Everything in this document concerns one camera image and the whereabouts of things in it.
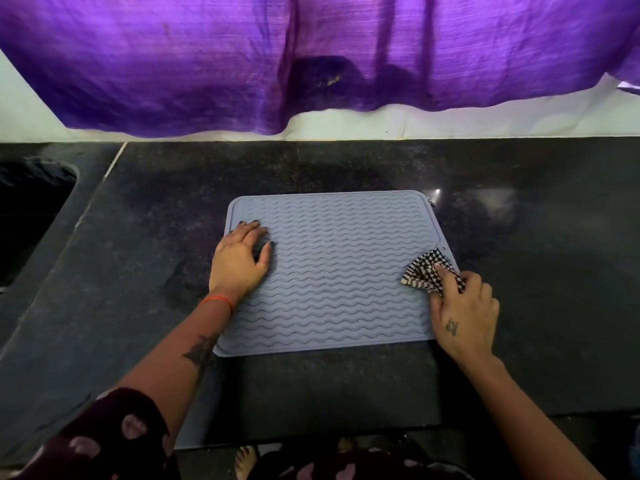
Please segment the person's left hand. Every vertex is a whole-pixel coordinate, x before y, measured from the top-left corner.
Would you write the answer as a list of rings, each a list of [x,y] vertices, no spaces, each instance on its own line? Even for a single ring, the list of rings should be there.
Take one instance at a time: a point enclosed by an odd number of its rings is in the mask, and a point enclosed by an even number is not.
[[[254,250],[266,233],[258,220],[242,221],[220,240],[212,258],[209,296],[224,297],[236,307],[260,284],[267,273],[256,268]]]

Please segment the person's right hand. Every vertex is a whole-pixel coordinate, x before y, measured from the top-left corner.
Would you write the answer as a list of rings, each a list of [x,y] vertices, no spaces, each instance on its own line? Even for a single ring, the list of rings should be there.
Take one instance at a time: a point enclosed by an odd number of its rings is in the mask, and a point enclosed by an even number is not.
[[[444,336],[436,340],[439,346],[462,369],[493,357],[492,346],[500,304],[493,297],[492,287],[480,275],[462,272],[465,291],[459,293],[454,276],[435,265],[444,286]]]

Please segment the black white checkered cloth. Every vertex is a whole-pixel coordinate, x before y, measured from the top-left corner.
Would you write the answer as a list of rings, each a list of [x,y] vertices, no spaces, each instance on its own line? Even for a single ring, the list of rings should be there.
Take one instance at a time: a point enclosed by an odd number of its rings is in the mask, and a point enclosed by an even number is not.
[[[400,283],[412,288],[426,290],[428,293],[437,293],[443,298],[444,286],[435,265],[442,266],[454,276],[459,293],[465,291],[466,280],[454,266],[453,261],[448,259],[437,248],[414,259],[402,275]]]

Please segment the grey ribbed silicone mat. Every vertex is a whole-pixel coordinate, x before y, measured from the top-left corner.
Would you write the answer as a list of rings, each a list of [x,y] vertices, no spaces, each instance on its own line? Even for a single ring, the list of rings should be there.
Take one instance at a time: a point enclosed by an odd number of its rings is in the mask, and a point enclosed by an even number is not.
[[[268,273],[237,307],[214,347],[219,357],[305,352],[434,338],[426,290],[400,283],[433,249],[458,265],[431,201],[418,191],[241,196],[241,221],[268,229]]]

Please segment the person's right forearm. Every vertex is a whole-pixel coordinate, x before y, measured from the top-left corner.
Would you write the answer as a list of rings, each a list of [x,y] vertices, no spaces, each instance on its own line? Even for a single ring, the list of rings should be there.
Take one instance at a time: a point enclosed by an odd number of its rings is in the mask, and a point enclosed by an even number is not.
[[[460,369],[474,387],[525,480],[605,480],[493,355]]]

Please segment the person's left forearm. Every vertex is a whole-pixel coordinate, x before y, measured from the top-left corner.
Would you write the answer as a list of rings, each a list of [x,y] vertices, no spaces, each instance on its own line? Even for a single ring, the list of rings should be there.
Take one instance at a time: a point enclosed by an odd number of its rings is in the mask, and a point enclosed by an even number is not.
[[[171,446],[234,309],[224,297],[207,295],[116,385],[153,400],[167,425]]]

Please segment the purple hanging cloth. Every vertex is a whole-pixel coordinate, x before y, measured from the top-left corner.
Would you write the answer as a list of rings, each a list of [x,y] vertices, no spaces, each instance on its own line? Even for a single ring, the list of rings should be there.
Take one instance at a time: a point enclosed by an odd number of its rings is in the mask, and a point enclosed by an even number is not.
[[[0,50],[68,128],[275,135],[640,86],[640,0],[0,0]]]

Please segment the person's bare foot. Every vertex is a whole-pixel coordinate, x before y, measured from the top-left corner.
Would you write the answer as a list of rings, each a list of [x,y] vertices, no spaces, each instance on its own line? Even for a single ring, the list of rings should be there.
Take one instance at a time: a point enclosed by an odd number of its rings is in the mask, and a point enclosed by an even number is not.
[[[252,445],[241,446],[236,452],[234,471],[236,480],[248,480],[252,469],[260,458],[258,450]]]

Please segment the dark recessed sink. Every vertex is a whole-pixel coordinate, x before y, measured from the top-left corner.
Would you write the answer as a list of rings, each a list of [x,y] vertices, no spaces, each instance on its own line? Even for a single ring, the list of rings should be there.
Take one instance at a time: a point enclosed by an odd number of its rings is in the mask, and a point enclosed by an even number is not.
[[[0,295],[18,277],[76,181],[76,172],[59,163],[0,161]]]

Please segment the maroon dotted garment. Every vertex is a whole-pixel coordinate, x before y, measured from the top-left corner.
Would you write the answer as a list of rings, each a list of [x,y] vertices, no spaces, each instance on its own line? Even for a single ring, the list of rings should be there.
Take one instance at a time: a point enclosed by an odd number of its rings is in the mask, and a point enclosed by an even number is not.
[[[51,437],[12,480],[180,480],[155,402],[117,388]],[[261,456],[247,480],[474,480],[464,469],[377,447]]]

